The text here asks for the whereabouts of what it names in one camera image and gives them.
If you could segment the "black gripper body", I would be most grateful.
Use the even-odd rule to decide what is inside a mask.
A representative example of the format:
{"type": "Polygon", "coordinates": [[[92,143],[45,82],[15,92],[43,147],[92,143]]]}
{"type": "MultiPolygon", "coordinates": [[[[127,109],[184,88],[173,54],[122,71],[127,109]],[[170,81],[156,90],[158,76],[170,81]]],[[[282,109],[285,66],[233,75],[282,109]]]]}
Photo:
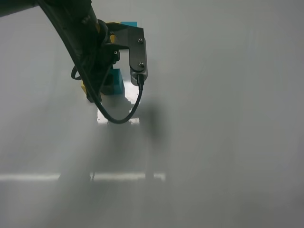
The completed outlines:
{"type": "Polygon", "coordinates": [[[110,70],[120,60],[120,52],[111,54],[104,47],[95,46],[84,58],[83,66],[87,72],[93,91],[102,101],[103,96],[110,96],[112,91],[113,76],[110,70]]]}

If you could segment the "dark robot arm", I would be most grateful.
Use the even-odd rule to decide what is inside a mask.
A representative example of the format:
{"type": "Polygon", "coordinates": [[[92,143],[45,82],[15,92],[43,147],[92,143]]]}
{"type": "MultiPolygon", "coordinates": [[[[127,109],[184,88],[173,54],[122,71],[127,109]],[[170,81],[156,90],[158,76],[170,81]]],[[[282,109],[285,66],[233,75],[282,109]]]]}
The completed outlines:
{"type": "Polygon", "coordinates": [[[2,0],[2,17],[40,7],[62,39],[75,66],[71,77],[79,74],[87,99],[101,102],[106,78],[117,61],[110,44],[108,26],[97,19],[90,0],[2,0]]]}

